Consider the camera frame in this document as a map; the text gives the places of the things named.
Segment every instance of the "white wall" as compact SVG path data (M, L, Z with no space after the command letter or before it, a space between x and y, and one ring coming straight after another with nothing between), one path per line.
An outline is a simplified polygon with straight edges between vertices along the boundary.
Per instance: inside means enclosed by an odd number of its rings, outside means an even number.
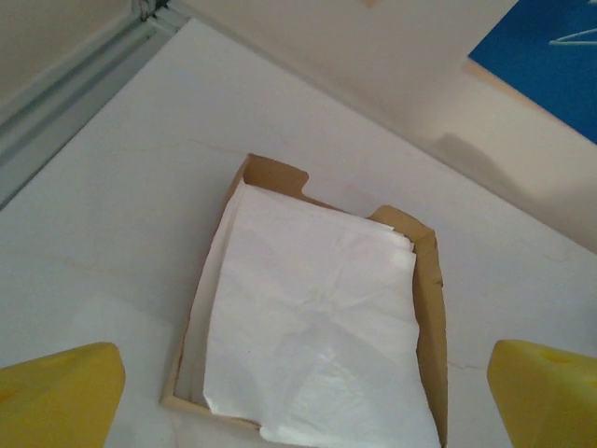
M203 17L597 251L597 147L461 69L516 0L187 0Z
M131 0L3 1L0 105L131 9Z

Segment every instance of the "cardboard flap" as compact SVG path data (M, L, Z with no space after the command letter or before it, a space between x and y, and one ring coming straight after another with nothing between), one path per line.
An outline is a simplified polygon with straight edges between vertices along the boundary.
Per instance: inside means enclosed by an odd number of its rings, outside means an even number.
M368 219L392 226L395 231L403 233L415 244L433 232L411 215L390 205L382 205Z
M336 207L305 196L302 189L309 181L309 174L280 161L273 161L272 159L249 154L243 173L243 180L246 184L253 185L254 187L269 189L295 199L300 199L306 203L314 203L325 208L338 210Z

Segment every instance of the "white table surface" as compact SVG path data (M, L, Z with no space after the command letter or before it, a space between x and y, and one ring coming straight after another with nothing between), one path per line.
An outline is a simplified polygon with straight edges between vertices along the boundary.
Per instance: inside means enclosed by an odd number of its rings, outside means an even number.
M508 446L485 379L496 340L597 356L597 256L191 21L0 213L0 364L112 341L127 383L106 446L275 446L159 405L247 152L309 171L318 199L436 229L450 447Z

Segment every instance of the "white tabletop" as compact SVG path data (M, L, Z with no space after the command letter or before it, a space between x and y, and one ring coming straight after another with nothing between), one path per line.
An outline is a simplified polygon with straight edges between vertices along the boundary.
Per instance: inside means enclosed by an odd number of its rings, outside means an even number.
M159 405L247 152L309 171L318 199L436 229L449 446L508 446L485 379L496 340L597 356L597 256L191 21L0 213L0 364L112 341L127 383L106 446L275 446Z

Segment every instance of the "paper sheet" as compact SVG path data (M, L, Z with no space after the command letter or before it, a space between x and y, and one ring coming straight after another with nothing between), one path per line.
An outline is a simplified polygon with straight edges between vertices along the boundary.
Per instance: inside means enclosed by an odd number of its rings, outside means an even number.
M439 446L415 355L410 241L250 186L228 211L203 382L212 411L259 422L270 441Z

